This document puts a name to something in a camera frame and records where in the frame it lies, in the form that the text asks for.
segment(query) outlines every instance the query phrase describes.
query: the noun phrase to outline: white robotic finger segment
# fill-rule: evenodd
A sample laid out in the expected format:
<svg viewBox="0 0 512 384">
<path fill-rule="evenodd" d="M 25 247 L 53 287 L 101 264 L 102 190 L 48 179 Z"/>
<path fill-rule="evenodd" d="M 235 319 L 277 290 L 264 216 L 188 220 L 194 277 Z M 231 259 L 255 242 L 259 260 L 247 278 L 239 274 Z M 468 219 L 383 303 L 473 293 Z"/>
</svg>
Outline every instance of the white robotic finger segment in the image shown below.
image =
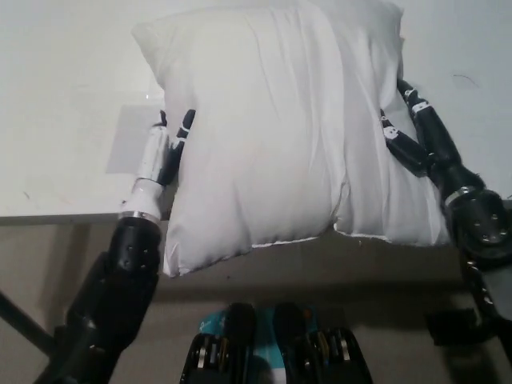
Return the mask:
<svg viewBox="0 0 512 384">
<path fill-rule="evenodd" d="M 164 187 L 147 178 L 138 179 L 131 196 L 122 206 L 121 217 L 140 217 L 158 224 L 162 219 L 161 196 Z"/>
<path fill-rule="evenodd" d="M 169 134 L 164 126 L 154 126 L 146 142 L 137 178 L 157 181 L 169 150 Z"/>
</svg>

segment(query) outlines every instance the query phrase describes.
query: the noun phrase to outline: white pillow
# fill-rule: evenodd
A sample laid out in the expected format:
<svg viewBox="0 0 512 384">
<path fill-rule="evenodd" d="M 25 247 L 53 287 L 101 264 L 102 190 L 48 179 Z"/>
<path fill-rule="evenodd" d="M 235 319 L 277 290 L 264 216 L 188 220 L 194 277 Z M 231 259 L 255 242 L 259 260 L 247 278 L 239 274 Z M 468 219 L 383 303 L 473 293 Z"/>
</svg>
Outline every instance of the white pillow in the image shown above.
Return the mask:
<svg viewBox="0 0 512 384">
<path fill-rule="evenodd" d="M 396 90 L 402 13 L 379 0 L 288 0 L 134 28 L 183 152 L 164 272 L 252 247 L 352 235 L 447 241 L 435 188 L 388 153 L 380 108 L 414 137 Z"/>
</svg>

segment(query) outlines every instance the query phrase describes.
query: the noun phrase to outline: floor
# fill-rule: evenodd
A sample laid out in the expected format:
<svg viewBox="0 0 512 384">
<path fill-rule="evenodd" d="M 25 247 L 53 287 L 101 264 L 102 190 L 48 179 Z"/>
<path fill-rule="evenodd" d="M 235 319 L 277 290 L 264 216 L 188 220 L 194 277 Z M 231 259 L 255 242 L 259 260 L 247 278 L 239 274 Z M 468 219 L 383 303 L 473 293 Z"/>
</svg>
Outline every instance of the floor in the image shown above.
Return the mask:
<svg viewBox="0 0 512 384">
<path fill-rule="evenodd" d="M 0 290 L 43 327 L 60 324 L 112 224 L 0 227 Z M 376 384 L 512 382 L 495 340 L 441 349 L 424 313 L 472 304 L 456 253 L 328 234 L 257 250 L 180 279 L 162 278 L 136 342 L 112 384 L 177 383 L 198 321 L 233 301 L 312 303 L 324 326 L 348 324 Z M 32 382 L 46 358 L 0 322 L 0 382 Z"/>
</svg>

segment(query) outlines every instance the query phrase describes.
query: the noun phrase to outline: white table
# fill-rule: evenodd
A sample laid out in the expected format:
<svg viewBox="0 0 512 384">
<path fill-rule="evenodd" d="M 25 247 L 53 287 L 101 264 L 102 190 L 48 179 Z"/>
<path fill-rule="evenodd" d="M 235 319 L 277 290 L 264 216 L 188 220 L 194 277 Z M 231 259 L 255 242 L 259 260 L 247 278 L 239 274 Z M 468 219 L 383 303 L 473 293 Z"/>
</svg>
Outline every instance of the white table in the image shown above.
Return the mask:
<svg viewBox="0 0 512 384">
<path fill-rule="evenodd" d="M 468 167 L 511 196 L 512 3 L 395 1 L 406 9 L 406 79 L 434 104 Z M 163 104 L 131 28 L 236 0 L 1 3 L 0 223 L 112 219 Z"/>
</svg>

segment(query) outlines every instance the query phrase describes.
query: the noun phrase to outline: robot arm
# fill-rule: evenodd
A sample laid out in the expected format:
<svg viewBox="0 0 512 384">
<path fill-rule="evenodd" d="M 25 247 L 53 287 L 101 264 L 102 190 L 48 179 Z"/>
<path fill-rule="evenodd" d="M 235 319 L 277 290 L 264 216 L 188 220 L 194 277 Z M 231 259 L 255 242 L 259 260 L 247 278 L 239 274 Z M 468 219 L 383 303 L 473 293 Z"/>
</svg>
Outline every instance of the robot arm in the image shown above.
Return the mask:
<svg viewBox="0 0 512 384">
<path fill-rule="evenodd" d="M 110 247 L 69 308 L 57 332 L 57 349 L 37 384 L 108 383 L 121 352 L 136 338 L 158 282 L 161 196 L 178 172 L 194 114 L 189 110 L 170 145 L 165 115 L 151 129 Z"/>
<path fill-rule="evenodd" d="M 386 144 L 397 160 L 416 175 L 426 175 L 439 189 L 441 209 L 462 274 L 482 315 L 471 310 L 429 316 L 438 345 L 481 342 L 492 335 L 502 341 L 512 362 L 512 232 L 503 200 L 462 164 L 448 130 L 434 108 L 403 80 L 398 90 L 410 110 L 418 141 L 396 130 L 382 115 Z"/>
</svg>

